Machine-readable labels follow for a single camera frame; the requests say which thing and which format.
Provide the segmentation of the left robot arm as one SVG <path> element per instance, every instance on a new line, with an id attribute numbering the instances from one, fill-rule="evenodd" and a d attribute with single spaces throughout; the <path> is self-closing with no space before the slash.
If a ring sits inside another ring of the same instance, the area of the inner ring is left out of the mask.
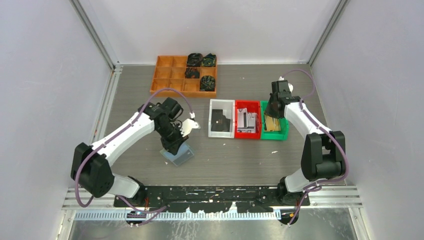
<path id="1" fill-rule="evenodd" d="M 141 138 L 157 132 L 164 156 L 171 161 L 182 162 L 194 154 L 185 143 L 193 129 L 200 127 L 195 114 L 179 121 L 183 113 L 181 105 L 168 97 L 163 103 L 148 102 L 142 105 L 123 125 L 106 137 L 76 146 L 70 177 L 95 198 L 106 194 L 125 198 L 133 206 L 141 206 L 146 200 L 145 186 L 131 176 L 112 172 L 112 165 Z"/>

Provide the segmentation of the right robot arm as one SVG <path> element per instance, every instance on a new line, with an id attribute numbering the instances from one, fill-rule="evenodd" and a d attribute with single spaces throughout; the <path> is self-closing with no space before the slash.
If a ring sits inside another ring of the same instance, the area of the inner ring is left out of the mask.
<path id="1" fill-rule="evenodd" d="M 323 125 L 299 96 L 292 95 L 287 80 L 271 83 L 270 97 L 264 115 L 287 120 L 304 139 L 300 169 L 283 177 L 277 185 L 277 198 L 291 205 L 297 197 L 320 184 L 337 182 L 348 172 L 345 136 Z"/>

